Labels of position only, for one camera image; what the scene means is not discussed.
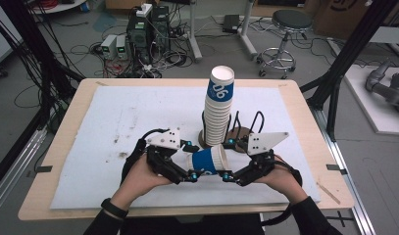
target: stool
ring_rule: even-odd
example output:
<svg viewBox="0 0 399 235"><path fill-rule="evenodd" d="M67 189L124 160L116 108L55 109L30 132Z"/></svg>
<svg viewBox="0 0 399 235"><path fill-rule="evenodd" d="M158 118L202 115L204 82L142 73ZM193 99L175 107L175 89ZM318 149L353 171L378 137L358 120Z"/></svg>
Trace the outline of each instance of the stool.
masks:
<svg viewBox="0 0 399 235"><path fill-rule="evenodd" d="M299 11L279 10L274 12L272 22L276 27L285 31L285 35L281 40L279 48L268 48L258 55L257 64L260 65L259 76L265 76L266 71L264 68L269 66L278 70L284 70L284 75L281 79L286 79L288 71L296 70L296 60L291 53L284 50L288 36L291 33L303 34L312 26L312 20Z"/></svg>

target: hand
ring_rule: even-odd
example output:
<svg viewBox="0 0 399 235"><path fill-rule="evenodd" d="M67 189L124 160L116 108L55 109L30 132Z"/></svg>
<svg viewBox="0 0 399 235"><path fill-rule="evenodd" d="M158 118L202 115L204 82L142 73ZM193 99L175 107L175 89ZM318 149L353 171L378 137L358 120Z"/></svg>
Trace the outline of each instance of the hand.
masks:
<svg viewBox="0 0 399 235"><path fill-rule="evenodd" d="M166 184L171 182L153 172L147 163L147 155L144 154L132 166L123 184L111 198L111 203L126 211L136 198L148 193L154 187Z"/></svg>
<svg viewBox="0 0 399 235"><path fill-rule="evenodd" d="M280 156L275 156L275 159L284 162ZM275 165L274 169L268 175L257 179L255 183L269 185L274 190L283 194L292 205L300 203L308 197L290 171L278 164Z"/></svg>

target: wooden table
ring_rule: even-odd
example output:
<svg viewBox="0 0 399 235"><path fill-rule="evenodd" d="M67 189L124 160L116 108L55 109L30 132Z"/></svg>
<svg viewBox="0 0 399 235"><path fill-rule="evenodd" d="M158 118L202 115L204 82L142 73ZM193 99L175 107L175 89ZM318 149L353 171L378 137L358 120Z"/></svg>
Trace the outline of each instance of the wooden table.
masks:
<svg viewBox="0 0 399 235"><path fill-rule="evenodd" d="M50 210L65 159L75 141L77 131L89 108L98 86L207 86L208 79L95 79L84 80L66 113L42 165L52 165L50 172L38 173L19 211L21 220L89 218L99 210ZM278 88L301 148L318 185L322 210L350 209L352 196L338 170L328 170L326 165L335 161L310 112L299 87L291 80L236 79L236 87ZM236 205L212 207L131 209L129 216L192 215L241 212L277 212L286 205Z"/></svg>

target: floor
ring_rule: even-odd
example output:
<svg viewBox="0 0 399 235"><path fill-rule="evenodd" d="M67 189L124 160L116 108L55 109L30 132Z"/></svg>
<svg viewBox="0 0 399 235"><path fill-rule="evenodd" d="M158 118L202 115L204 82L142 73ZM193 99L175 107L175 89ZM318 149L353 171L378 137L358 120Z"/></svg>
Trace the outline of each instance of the floor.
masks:
<svg viewBox="0 0 399 235"><path fill-rule="evenodd" d="M78 10L70 10L54 14L50 19L55 23L53 28L58 39L75 63L75 66L86 77L101 77L101 63L87 52L89 45L102 41L109 33L123 33L126 26L126 15L111 14L104 11L92 11L84 14ZM222 17L215 17L217 22ZM222 35L219 26L211 18L196 21L198 28L203 26L197 35ZM250 28L249 37L257 51L279 45L280 39L271 32ZM307 33L308 40L299 36L299 40L287 45L297 59L297 69L290 73L288 79L295 80L299 85L318 78L333 62L333 55L322 37ZM236 78L260 78L259 67L251 62L237 36L197 38L203 54L203 60L188 68L171 68L162 72L163 77L202 78L208 77L214 66L226 65L234 69ZM59 52L53 41L49 44L54 52ZM370 44L360 55L357 63L376 65L374 61L391 58L399 66L399 59L382 44ZM37 89L30 87L32 82L27 79L25 69L19 59L12 55L2 64L9 76L0 77L0 161L6 156L14 142L37 111ZM268 70L264 79L280 78L281 72ZM312 91L304 94L311 96ZM376 234L399 234L399 136L375 134L357 101L343 81L339 96L336 118L336 139L340 151L348 165L348 170L356 184L367 213L374 226ZM47 146L53 134L49 134L35 155L24 175L19 179L6 202L0 208L0 234L79 234L90 223L90 219L54 220L54 221L20 221L17 217L25 195L33 178L27 174L33 169ZM340 211L343 217L351 218L349 211ZM337 217L338 211L325 211L326 216ZM265 218L275 216L266 213ZM331 219L330 223L343 234L360 234L356 224L351 220ZM290 217L284 223L268 227L266 234L298 234L294 219Z"/></svg>

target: sleeve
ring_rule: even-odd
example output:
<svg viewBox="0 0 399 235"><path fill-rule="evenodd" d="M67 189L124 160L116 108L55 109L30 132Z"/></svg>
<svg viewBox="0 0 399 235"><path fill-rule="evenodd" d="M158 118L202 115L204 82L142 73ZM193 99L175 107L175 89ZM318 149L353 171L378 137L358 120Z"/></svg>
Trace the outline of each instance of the sleeve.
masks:
<svg viewBox="0 0 399 235"><path fill-rule="evenodd" d="M101 210L83 235L117 235L122 224L122 220L113 218Z"/></svg>
<svg viewBox="0 0 399 235"><path fill-rule="evenodd" d="M330 225L311 197L291 207L302 235L341 234Z"/></svg>

